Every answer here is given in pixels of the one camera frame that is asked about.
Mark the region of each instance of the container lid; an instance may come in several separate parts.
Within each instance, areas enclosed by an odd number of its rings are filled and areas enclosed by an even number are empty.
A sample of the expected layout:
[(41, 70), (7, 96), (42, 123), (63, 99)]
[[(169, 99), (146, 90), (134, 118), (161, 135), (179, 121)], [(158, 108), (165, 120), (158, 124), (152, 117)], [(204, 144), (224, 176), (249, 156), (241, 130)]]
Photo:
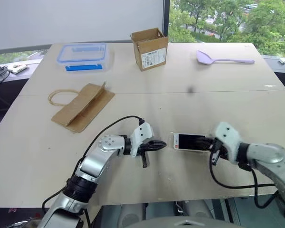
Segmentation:
[(106, 48), (105, 43), (64, 45), (57, 57), (57, 62), (72, 63), (104, 60)]

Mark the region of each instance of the table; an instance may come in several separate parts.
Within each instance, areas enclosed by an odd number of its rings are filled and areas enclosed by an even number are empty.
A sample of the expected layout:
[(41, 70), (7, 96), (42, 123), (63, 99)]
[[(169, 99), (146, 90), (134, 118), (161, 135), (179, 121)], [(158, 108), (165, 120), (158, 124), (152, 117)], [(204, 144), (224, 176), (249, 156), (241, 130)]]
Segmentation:
[[(135, 63), (132, 44), (111, 46), (115, 51), (114, 66), (103, 74), (64, 72), (55, 61), (61, 44), (49, 50), (0, 123), (0, 207), (40, 207), (46, 197), (64, 186), (94, 136), (129, 114), (143, 117), (153, 127), (156, 138), (164, 141), (170, 132), (208, 134), (219, 121), (227, 121), (248, 143), (270, 142), (285, 147), (285, 88), (251, 44), (169, 44), (167, 64), (145, 72)], [(215, 50), (220, 50), (222, 57), (235, 57), (235, 52), (242, 50), (243, 58), (254, 58), (256, 63), (245, 67), (200, 66), (194, 52), (206, 48), (207, 52), (213, 50), (213, 57), (218, 55)], [(122, 84), (125, 78), (133, 87)], [(50, 92), (104, 81), (116, 95), (83, 132), (72, 133), (50, 120), (61, 108), (48, 103)], [(187, 93), (191, 85), (195, 91)], [(60, 94), (55, 101), (67, 103), (73, 98), (72, 94)], [(136, 120), (125, 120), (106, 134), (130, 134), (137, 124)], [(92, 204), (253, 194), (253, 189), (230, 190), (217, 185), (209, 174), (208, 153), (167, 147), (148, 152), (148, 157), (150, 166), (146, 169), (140, 157), (114, 159)], [(227, 161), (219, 161), (215, 173), (229, 185), (253, 182), (250, 173)], [(259, 183), (271, 182), (259, 172), (257, 176)], [(260, 188), (259, 194), (274, 191), (273, 187)]]

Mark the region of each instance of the smartphone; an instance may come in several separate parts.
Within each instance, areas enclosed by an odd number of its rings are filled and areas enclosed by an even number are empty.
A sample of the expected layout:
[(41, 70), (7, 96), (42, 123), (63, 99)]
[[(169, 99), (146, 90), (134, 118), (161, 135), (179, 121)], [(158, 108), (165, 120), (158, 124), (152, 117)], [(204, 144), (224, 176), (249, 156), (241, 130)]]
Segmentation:
[(173, 148), (177, 150), (206, 151), (201, 144), (204, 135), (174, 133)]

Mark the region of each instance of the phone screen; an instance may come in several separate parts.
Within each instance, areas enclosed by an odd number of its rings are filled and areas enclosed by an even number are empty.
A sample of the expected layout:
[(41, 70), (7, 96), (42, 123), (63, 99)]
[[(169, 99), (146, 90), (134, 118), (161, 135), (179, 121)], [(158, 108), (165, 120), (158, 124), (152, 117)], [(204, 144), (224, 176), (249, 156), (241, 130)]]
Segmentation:
[(205, 138), (205, 136), (192, 135), (192, 134), (179, 134), (179, 149), (204, 151), (206, 149), (200, 143), (201, 138)]

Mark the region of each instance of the white wall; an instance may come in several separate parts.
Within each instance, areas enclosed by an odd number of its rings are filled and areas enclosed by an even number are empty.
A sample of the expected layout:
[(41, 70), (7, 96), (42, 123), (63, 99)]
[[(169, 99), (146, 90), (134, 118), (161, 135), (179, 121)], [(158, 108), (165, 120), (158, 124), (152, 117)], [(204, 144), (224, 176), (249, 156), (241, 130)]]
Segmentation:
[(0, 50), (162, 30), (163, 0), (0, 0)]

